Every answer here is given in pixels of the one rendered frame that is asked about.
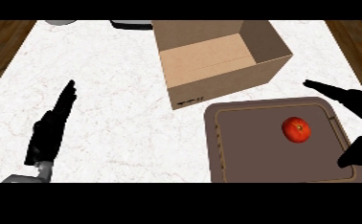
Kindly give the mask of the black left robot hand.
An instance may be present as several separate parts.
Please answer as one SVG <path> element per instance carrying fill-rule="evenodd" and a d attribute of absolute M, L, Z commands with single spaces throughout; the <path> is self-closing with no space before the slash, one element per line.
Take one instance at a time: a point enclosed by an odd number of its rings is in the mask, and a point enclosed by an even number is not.
<path fill-rule="evenodd" d="M 34 123 L 33 136 L 24 160 L 27 166 L 36 166 L 42 162 L 54 162 L 57 158 L 62 143 L 65 123 L 77 99 L 76 92 L 76 82 L 70 80 L 54 109 L 46 112 L 43 118 Z"/>

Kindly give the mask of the brown tray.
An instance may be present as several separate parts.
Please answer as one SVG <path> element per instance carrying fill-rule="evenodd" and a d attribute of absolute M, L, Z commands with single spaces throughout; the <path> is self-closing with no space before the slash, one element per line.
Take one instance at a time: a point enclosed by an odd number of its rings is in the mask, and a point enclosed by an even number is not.
<path fill-rule="evenodd" d="M 300 144 L 281 130 L 291 117 L 312 129 Z M 337 165 L 349 139 L 318 97 L 216 103 L 206 110 L 206 132 L 216 183 L 362 183 L 362 167 Z"/>

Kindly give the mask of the grey round object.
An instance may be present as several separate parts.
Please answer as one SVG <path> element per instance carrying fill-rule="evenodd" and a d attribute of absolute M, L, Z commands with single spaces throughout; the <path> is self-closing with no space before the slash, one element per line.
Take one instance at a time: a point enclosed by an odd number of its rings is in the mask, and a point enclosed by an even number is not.
<path fill-rule="evenodd" d="M 46 22 L 54 26 L 64 26 L 73 24 L 77 20 L 46 20 Z"/>

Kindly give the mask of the open cardboard box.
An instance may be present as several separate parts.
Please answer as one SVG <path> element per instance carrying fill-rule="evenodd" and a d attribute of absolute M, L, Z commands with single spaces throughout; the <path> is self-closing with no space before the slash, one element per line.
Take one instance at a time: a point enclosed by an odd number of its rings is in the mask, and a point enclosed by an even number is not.
<path fill-rule="evenodd" d="M 153 29 L 176 109 L 268 83 L 293 57 L 268 20 L 156 20 Z"/>

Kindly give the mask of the red tomato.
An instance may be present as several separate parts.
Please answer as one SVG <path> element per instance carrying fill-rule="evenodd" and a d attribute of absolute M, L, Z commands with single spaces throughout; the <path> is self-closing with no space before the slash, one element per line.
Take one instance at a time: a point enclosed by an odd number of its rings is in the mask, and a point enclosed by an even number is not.
<path fill-rule="evenodd" d="M 281 124 L 281 131 L 287 140 L 296 144 L 303 143 L 312 136 L 308 122 L 299 117 L 290 117 Z"/>

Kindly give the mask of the dark flat appliance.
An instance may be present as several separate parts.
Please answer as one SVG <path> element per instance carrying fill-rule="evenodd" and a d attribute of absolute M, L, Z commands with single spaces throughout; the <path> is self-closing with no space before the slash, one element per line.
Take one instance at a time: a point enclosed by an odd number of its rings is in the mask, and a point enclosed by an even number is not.
<path fill-rule="evenodd" d="M 151 30 L 153 25 L 150 20 L 113 20 L 113 26 L 123 30 Z"/>

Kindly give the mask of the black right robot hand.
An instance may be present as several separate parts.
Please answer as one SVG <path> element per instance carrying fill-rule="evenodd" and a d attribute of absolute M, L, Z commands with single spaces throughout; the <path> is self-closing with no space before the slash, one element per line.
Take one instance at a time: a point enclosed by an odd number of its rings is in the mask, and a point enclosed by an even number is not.
<path fill-rule="evenodd" d="M 318 81 L 306 80 L 305 86 L 318 91 L 327 98 L 337 101 L 349 111 L 362 119 L 362 91 L 343 89 Z M 339 167 L 362 167 L 362 136 L 359 136 L 339 159 Z"/>

